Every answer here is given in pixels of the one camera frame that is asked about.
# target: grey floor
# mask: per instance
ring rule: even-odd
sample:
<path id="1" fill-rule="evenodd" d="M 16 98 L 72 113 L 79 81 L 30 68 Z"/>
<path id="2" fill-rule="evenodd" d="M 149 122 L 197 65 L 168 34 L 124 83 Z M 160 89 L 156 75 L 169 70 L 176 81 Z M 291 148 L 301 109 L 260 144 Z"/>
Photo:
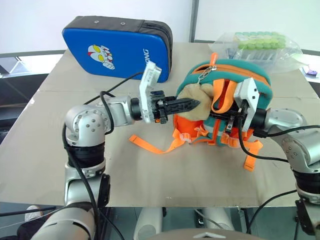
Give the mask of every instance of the grey floor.
<path id="1" fill-rule="evenodd" d="M 13 204 L 0 202 L 0 213 L 25 210 L 29 204 Z M 117 207 L 112 209 L 113 223 L 119 228 L 126 240 L 132 240 L 139 217 L 140 207 Z M 236 231 L 241 231 L 241 217 L 236 208 L 231 212 L 232 223 Z M 249 210 L 249 217 L 254 209 Z M 296 223 L 295 207 L 266 207 L 256 218 L 252 226 L 252 234 L 266 240 L 293 240 Z M 24 221 L 24 215 L 6 216 L 0 218 L 0 238 L 15 235 L 20 224 L 2 228 L 14 223 Z M 192 208 L 169 207 L 167 215 L 163 219 L 163 231 L 174 229 L 195 228 L 195 213 Z M 113 229 L 109 229 L 105 236 L 106 240 L 119 240 L 119 236 Z M 314 240 L 312 236 L 306 235 L 301 228 L 298 232 L 298 240 Z"/>

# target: cartoon character print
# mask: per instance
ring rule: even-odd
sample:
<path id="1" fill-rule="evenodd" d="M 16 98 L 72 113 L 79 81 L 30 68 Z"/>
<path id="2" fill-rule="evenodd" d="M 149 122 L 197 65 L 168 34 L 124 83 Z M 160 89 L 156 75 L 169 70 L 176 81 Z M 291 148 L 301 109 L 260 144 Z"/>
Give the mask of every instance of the cartoon character print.
<path id="1" fill-rule="evenodd" d="M 112 57 L 111 52 L 109 51 L 109 48 L 101 45 L 90 45 L 88 47 L 88 55 L 98 61 L 101 62 L 103 66 L 105 66 L 108 69 L 114 70 L 116 69 L 115 65 L 112 63 L 112 60 L 114 59 Z"/>

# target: white plastic part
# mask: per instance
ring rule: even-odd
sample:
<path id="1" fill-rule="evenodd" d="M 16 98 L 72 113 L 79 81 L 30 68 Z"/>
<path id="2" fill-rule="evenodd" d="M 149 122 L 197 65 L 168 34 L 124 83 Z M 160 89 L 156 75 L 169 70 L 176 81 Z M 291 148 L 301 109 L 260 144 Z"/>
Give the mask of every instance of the white plastic part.
<path id="1" fill-rule="evenodd" d="M 157 83 L 160 74 L 161 68 L 157 67 L 154 62 L 149 61 L 145 66 L 139 85 L 141 116 L 147 124 L 155 120 L 152 112 L 150 92 Z"/>
<path id="2" fill-rule="evenodd" d="M 251 121 L 254 118 L 259 100 L 259 92 L 255 80 L 250 77 L 245 79 L 243 82 L 238 83 L 235 88 L 233 98 L 239 108 L 241 107 L 243 100 L 246 100 L 249 104 L 247 116 L 242 128 L 242 131 L 246 132 L 248 131 Z"/>
<path id="3" fill-rule="evenodd" d="M 203 214 L 218 223 L 225 230 L 235 230 L 234 225 L 231 222 L 226 210 L 224 207 L 205 207 L 203 210 Z M 207 219 L 203 219 L 205 222 L 205 226 L 208 229 L 219 229 L 213 222 L 208 221 Z"/>
<path id="4" fill-rule="evenodd" d="M 162 232 L 162 207 L 144 207 L 135 225 L 133 240 L 146 240 Z"/>

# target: black zipper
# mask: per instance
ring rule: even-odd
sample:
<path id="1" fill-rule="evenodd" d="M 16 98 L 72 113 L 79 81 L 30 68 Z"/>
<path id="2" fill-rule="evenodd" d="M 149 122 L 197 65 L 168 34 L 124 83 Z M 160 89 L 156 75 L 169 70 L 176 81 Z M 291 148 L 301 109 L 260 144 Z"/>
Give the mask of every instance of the black zipper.
<path id="1" fill-rule="evenodd" d="M 141 27 L 146 28 L 146 29 L 156 29 L 156 30 L 160 30 L 161 32 L 163 32 L 166 35 L 166 37 L 169 39 L 170 58 L 172 58 L 172 44 L 173 44 L 173 41 L 171 39 L 171 36 L 170 36 L 168 30 L 163 26 L 157 25 L 155 23 L 148 23 L 148 22 L 144 22 Z"/>

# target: white wall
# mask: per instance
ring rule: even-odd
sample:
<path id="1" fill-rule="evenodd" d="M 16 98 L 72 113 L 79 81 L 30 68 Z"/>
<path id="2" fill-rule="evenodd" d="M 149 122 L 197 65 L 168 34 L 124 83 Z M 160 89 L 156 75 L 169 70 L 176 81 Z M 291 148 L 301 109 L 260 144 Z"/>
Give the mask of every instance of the white wall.
<path id="1" fill-rule="evenodd" d="M 199 0 L 196 40 L 224 32 L 276 31 L 320 51 L 320 0 Z"/>
<path id="2" fill-rule="evenodd" d="M 191 9 L 192 0 L 0 0 L 0 54 L 66 49 L 62 29 L 86 15 L 162 21 L 187 42 Z"/>

